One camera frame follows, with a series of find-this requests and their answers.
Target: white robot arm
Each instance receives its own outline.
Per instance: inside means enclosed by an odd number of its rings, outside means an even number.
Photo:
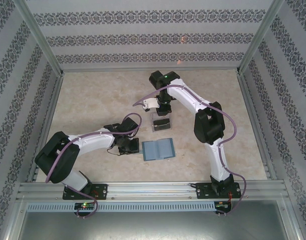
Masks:
[[[204,106],[201,102],[221,110],[220,104],[217,102],[210,103],[201,98],[173,71],[165,75],[156,71],[151,74],[149,81],[157,90],[166,86],[168,88],[161,90],[156,98],[147,99],[144,102],[143,109],[148,111],[150,108],[156,108],[157,105],[158,115],[164,116],[171,113],[170,102],[176,99],[195,115],[194,133],[207,149],[211,165],[212,188],[217,194],[224,192],[225,188],[234,183],[234,179],[232,174],[224,168],[219,156],[218,145],[223,141],[223,131],[225,129],[223,115]],[[222,161],[228,168],[223,145],[220,146],[220,151]]]
[[[201,101],[210,104],[209,101],[204,100],[201,98],[199,95],[197,95],[193,90],[191,90],[182,79],[175,79],[171,81],[170,85],[181,85],[185,87],[186,89],[189,89],[196,97],[198,97]],[[191,94],[189,94],[187,91],[180,87],[171,87],[167,89],[167,92],[170,96],[176,98],[178,101],[180,101],[192,114],[198,113],[198,110],[203,110],[206,107],[199,102],[196,101],[195,98],[192,97]],[[223,141],[222,138],[218,138],[217,140],[214,141],[212,145],[208,143],[204,143],[207,153],[208,153],[208,159],[211,164],[211,176],[215,178],[217,181],[222,181],[225,180],[229,177],[229,173],[224,169],[222,166],[220,159],[219,159],[219,154],[218,154],[218,144]],[[224,148],[223,145],[220,146],[221,148],[221,153],[222,153],[222,159],[227,166],[226,162],[226,157],[224,153]]]
[[[73,169],[76,158],[97,149],[112,148],[114,146],[118,146],[120,155],[138,153],[139,141],[138,138],[133,138],[136,132],[123,134],[137,127],[138,125],[127,117],[121,124],[107,125],[90,134],[65,135],[62,131],[57,132],[36,156],[35,162],[48,175],[63,148],[70,143],[65,151],[62,152],[60,161],[58,161],[51,173],[50,181],[55,184],[61,182],[80,191],[91,183],[80,171]]]

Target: wall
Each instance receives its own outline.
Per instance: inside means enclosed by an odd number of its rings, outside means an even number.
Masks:
[[[28,0],[64,70],[237,67],[272,0]]]
[[[0,235],[18,183],[27,180],[57,80],[13,2],[0,0]]]
[[[306,239],[306,0],[283,3],[244,77]]]

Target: beige floor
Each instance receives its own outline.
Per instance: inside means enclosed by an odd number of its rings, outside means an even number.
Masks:
[[[122,121],[136,112],[143,117],[137,136],[141,141],[173,138],[176,157],[143,161],[141,154],[114,156],[99,149],[80,156],[74,168],[91,181],[203,181],[209,180],[210,164],[204,145],[193,132],[194,116],[178,101],[173,101],[173,129],[152,132],[151,112],[132,104],[154,91],[148,81],[151,71],[66,73],[50,136],[57,131],[68,135],[85,134],[106,124]],[[266,179],[243,97],[233,70],[177,71],[185,83],[201,97],[218,101],[236,121],[236,138],[224,145],[229,168],[248,180]],[[225,119],[225,138],[233,127]],[[38,181],[45,180],[40,171]]]

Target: purple cable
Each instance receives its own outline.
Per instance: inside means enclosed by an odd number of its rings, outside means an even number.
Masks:
[[[49,182],[49,179],[50,179],[51,175],[53,174],[54,169],[55,169],[55,167],[56,167],[56,165],[57,165],[59,159],[61,158],[61,156],[63,155],[63,153],[65,152],[65,150],[66,150],[71,144],[73,144],[74,142],[76,142],[76,141],[78,141],[78,140],[80,140],[80,139],[83,139],[83,138],[85,138],[85,137],[92,136],[92,135],[101,135],[101,134],[126,135],[126,134],[131,134],[131,133],[137,131],[137,129],[139,129],[139,127],[140,127],[141,124],[142,124],[142,117],[141,117],[138,113],[135,113],[135,112],[132,112],[132,113],[126,115],[126,117],[128,117],[129,115],[137,115],[137,116],[139,117],[139,124],[138,124],[138,126],[137,126],[135,129],[131,130],[131,131],[127,131],[127,132],[123,132],[123,133],[122,133],[122,132],[120,132],[120,133],[119,133],[119,132],[111,132],[111,131],[107,131],[107,132],[106,132],[106,131],[95,131],[95,132],[90,132],[90,133],[81,135],[80,137],[77,137],[77,138],[71,140],[68,144],[66,144],[66,145],[64,146],[63,150],[61,150],[61,152],[58,154],[57,158],[56,158],[55,161],[54,161],[54,164],[52,165],[50,171],[48,172],[48,175],[47,175],[47,178],[46,178],[46,181],[45,181],[45,182],[46,182],[46,183]]]
[[[143,103],[139,103],[138,105],[142,105],[143,107],[145,107],[146,105],[145,104],[143,104]]]
[[[84,193],[82,193],[82,192],[80,192],[80,191],[78,191],[78,190],[72,188],[71,186],[67,186],[67,187],[68,187],[70,190],[73,190],[74,192],[76,192],[76,193],[78,193],[78,194],[80,194],[80,195],[83,195],[83,196],[85,196],[85,197],[87,197],[87,198],[90,198],[90,199],[94,200],[94,203],[95,203],[95,205],[96,205],[95,209],[94,209],[90,214],[88,214],[88,215],[86,215],[86,216],[80,216],[80,215],[78,215],[78,213],[79,213],[79,209],[78,209],[77,212],[76,212],[77,217],[78,217],[78,218],[81,217],[81,218],[83,218],[83,219],[86,219],[86,218],[89,218],[90,216],[94,215],[95,212],[96,212],[97,209],[98,209],[98,202],[97,202],[97,200],[96,200],[95,198],[93,198],[92,196],[89,196],[89,195],[87,195],[87,194],[84,194]]]
[[[238,174],[238,173],[232,172],[231,170],[229,170],[229,169],[225,166],[225,164],[224,164],[224,162],[223,162],[223,158],[222,158],[221,149],[220,149],[220,146],[221,146],[223,143],[226,143],[226,142],[228,142],[228,141],[231,141],[231,140],[236,136],[236,133],[237,133],[237,126],[236,126],[236,123],[234,122],[234,120],[233,120],[227,113],[223,112],[222,110],[220,110],[220,109],[218,109],[218,108],[215,108],[215,107],[213,107],[213,106],[211,106],[211,105],[209,105],[209,104],[204,103],[204,102],[203,102],[202,100],[200,100],[194,93],[192,93],[192,91],[190,91],[189,89],[185,88],[185,86],[182,86],[182,85],[167,85],[167,86],[165,86],[165,87],[162,87],[162,88],[160,88],[160,89],[158,89],[158,90],[156,90],[156,91],[154,91],[154,92],[148,94],[147,96],[141,98],[141,99],[138,100],[137,102],[135,102],[135,103],[133,104],[133,107],[142,104],[141,102],[142,102],[143,100],[146,100],[146,99],[148,99],[148,98],[151,97],[151,96],[154,96],[155,94],[159,93],[160,91],[162,91],[162,90],[164,90],[164,89],[167,89],[167,88],[174,88],[174,87],[175,87],[175,88],[178,87],[178,88],[184,89],[184,90],[187,91],[190,95],[192,95],[192,97],[195,98],[200,104],[202,104],[202,105],[204,105],[204,106],[206,106],[206,107],[208,107],[208,108],[210,108],[210,109],[213,109],[213,110],[215,110],[215,111],[221,113],[222,115],[226,116],[226,117],[231,121],[231,123],[233,124],[233,127],[234,127],[234,133],[233,133],[233,135],[232,135],[230,138],[221,141],[221,142],[218,144],[218,146],[217,146],[217,147],[218,147],[218,153],[219,153],[219,159],[220,159],[220,161],[221,161],[221,164],[222,164],[223,168],[224,168],[226,171],[228,171],[230,174],[242,178],[242,179],[243,179],[243,182],[244,182],[244,189],[243,189],[243,192],[242,192],[242,194],[241,194],[241,197],[240,197],[240,199],[238,200],[238,202],[236,203],[236,205],[234,206],[234,208],[233,208],[230,212],[228,212],[228,213],[226,214],[226,215],[228,215],[228,214],[230,214],[231,212],[233,212],[233,210],[236,209],[236,207],[240,204],[240,202],[242,201],[242,199],[243,199],[243,197],[244,197],[244,194],[245,194],[245,192],[246,192],[246,179],[245,179],[242,175],[240,175],[240,174]]]
[[[58,154],[57,158],[56,158],[55,161],[54,161],[54,164],[52,165],[52,167],[51,167],[51,169],[50,169],[50,171],[49,171],[49,173],[48,173],[48,175],[47,175],[47,177],[46,177],[45,182],[46,182],[46,183],[49,182],[49,179],[50,179],[50,177],[52,176],[52,174],[53,174],[53,172],[54,172],[54,169],[55,169],[55,167],[56,167],[56,165],[57,165],[59,159],[61,158],[61,156],[62,156],[63,153],[65,152],[65,150],[66,150],[71,144],[73,144],[74,142],[76,142],[77,140],[80,140],[80,139],[82,139],[82,138],[85,138],[85,137],[88,137],[88,136],[92,136],[92,135],[100,135],[100,134],[126,135],[126,134],[131,134],[131,133],[137,131],[137,130],[139,129],[139,127],[141,126],[141,124],[142,124],[142,117],[141,117],[138,113],[132,112],[132,113],[130,113],[130,114],[127,114],[127,115],[124,117],[123,121],[124,121],[128,116],[130,116],[130,115],[137,115],[137,116],[139,117],[139,124],[138,124],[138,126],[137,126],[135,129],[131,130],[131,131],[127,131],[127,132],[123,132],[123,133],[122,133],[122,132],[110,132],[110,131],[107,131],[107,132],[106,132],[106,131],[103,131],[103,132],[95,131],[95,132],[91,132],[91,133],[84,134],[84,135],[82,135],[82,136],[80,136],[80,137],[77,137],[77,138],[71,140],[68,144],[66,144],[66,145],[64,146],[64,148],[63,148],[63,149],[61,150],[61,152]],[[90,199],[94,200],[96,207],[94,208],[94,210],[93,210],[90,214],[88,214],[87,216],[83,216],[82,218],[83,218],[83,219],[86,219],[86,218],[89,218],[90,216],[94,215],[95,212],[96,212],[97,209],[98,209],[98,202],[97,202],[97,200],[96,200],[95,198],[93,198],[92,196],[89,196],[89,195],[87,195],[87,194],[85,194],[85,193],[82,193],[82,192],[80,192],[80,191],[78,191],[78,190],[72,188],[71,186],[68,186],[68,185],[66,185],[66,186],[67,186],[69,189],[71,189],[72,191],[74,191],[74,192],[76,192],[76,193],[78,193],[78,194],[80,194],[80,195],[83,195],[83,196],[85,196],[85,197],[87,197],[87,198],[90,198]],[[80,218],[81,216],[78,215],[78,213],[79,213],[79,210],[77,210],[76,215],[77,215],[78,218]]]

